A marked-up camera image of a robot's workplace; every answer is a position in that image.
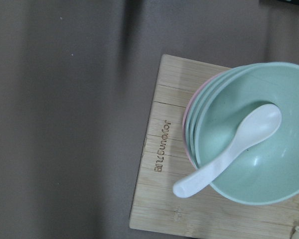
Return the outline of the white ceramic spoon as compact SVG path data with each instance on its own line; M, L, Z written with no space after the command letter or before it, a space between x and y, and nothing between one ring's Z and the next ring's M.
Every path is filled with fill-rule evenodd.
M212 181L246 149L268 139L280 127L282 113L274 104L262 105L239 124L230 144L211 162L174 183L172 191L179 198L191 197Z

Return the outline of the stacked green bowls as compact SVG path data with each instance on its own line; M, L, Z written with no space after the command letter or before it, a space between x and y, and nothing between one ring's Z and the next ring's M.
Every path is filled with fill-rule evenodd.
M299 65L256 63L227 70L204 84L184 115L188 156L196 168L218 156L254 109L274 104L280 128L246 149L211 187L246 205L267 205L299 193Z

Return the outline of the wooden cutting board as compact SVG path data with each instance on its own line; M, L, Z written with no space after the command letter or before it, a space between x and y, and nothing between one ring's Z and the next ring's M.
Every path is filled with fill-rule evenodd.
M289 239L299 226L299 194L268 206L247 206L211 187L189 199L173 194L191 173L182 119L194 92L226 67L171 55L160 61L138 172L130 228L198 239Z

